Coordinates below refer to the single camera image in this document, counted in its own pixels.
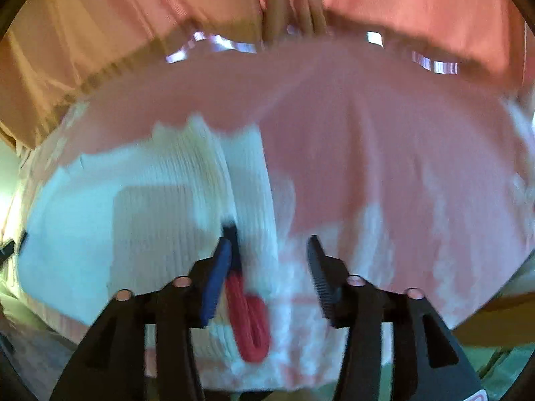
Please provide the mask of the white red black knit sweater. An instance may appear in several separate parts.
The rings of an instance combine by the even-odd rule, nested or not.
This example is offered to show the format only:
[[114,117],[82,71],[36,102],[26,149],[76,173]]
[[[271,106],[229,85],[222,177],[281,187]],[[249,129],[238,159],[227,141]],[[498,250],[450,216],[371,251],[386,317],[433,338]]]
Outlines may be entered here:
[[115,292],[158,291],[235,232],[240,266],[209,326],[193,331],[194,352],[213,386],[218,368],[244,386],[272,368],[279,244],[258,126],[223,133],[193,116],[180,129],[156,125],[148,139],[82,155],[44,185],[24,231],[24,292],[87,326]]

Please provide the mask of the pink patterned bed blanket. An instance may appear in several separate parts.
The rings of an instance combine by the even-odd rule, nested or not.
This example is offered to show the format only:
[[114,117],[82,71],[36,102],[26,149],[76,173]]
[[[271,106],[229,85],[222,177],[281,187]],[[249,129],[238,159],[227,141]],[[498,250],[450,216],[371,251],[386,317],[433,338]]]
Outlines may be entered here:
[[[350,38],[161,61],[107,83],[37,148],[21,229],[59,168],[193,116],[223,133],[259,127],[279,244],[272,368],[256,386],[218,368],[213,386],[199,360],[205,387],[335,379],[345,332],[320,315],[306,262],[311,235],[378,287],[424,290],[450,327],[493,297],[534,246],[534,135],[520,108],[493,88]],[[17,263],[37,313],[79,341],[87,325],[26,294]]]

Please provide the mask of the pink curtain with tan hem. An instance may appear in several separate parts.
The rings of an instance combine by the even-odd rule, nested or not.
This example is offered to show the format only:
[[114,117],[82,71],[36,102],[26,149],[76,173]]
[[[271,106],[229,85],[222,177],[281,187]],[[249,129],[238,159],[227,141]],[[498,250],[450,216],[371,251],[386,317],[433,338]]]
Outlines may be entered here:
[[1,139],[38,146],[83,94],[196,32],[269,44],[365,26],[507,87],[534,73],[534,0],[1,0]]

